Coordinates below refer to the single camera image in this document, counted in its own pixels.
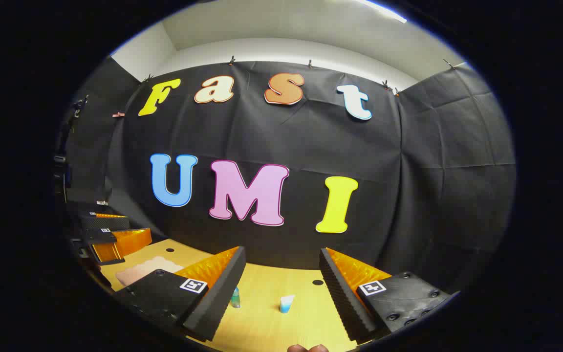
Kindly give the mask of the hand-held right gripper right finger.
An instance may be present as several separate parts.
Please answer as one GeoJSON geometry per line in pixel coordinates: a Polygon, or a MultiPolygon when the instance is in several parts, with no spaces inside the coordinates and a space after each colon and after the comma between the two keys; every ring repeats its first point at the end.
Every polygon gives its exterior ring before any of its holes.
{"type": "Polygon", "coordinates": [[[348,337],[358,344],[407,329],[458,295],[412,272],[388,274],[329,248],[320,250],[319,268],[348,337]]]}

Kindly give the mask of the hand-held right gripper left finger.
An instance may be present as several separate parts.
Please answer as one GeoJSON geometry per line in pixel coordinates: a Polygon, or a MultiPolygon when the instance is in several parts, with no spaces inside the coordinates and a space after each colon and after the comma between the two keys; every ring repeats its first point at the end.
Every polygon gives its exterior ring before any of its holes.
{"type": "Polygon", "coordinates": [[[177,272],[154,269],[114,298],[171,335],[212,341],[245,266],[237,246],[177,272]]]}

